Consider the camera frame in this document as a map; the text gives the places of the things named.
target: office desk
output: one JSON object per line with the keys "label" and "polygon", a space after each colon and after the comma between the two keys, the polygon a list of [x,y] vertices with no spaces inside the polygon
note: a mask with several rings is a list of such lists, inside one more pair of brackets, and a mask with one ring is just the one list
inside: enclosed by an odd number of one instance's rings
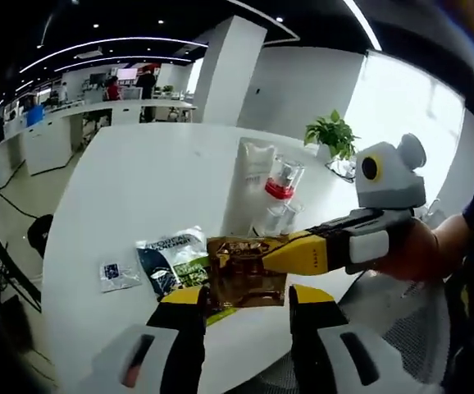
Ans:
{"label": "office desk", "polygon": [[47,112],[32,127],[10,128],[0,143],[0,188],[4,187],[21,163],[26,162],[30,175],[67,165],[82,141],[83,116],[87,112],[112,110],[112,125],[139,123],[143,107],[178,108],[188,112],[189,121],[195,106],[175,100],[121,100],[75,105]]}
{"label": "office desk", "polygon": [[[93,357],[132,324],[145,324],[157,301],[142,286],[101,293],[101,259],[136,259],[134,243],[199,225],[221,234],[241,137],[267,140],[307,168],[296,198],[296,226],[308,228],[358,206],[340,180],[301,140],[237,127],[150,123],[104,128],[77,164],[54,215],[43,266],[43,315],[50,358],[62,390],[91,372]],[[356,276],[344,270],[289,283],[340,300]],[[207,328],[199,393],[220,394],[262,372],[291,347],[289,309],[242,309]]]}

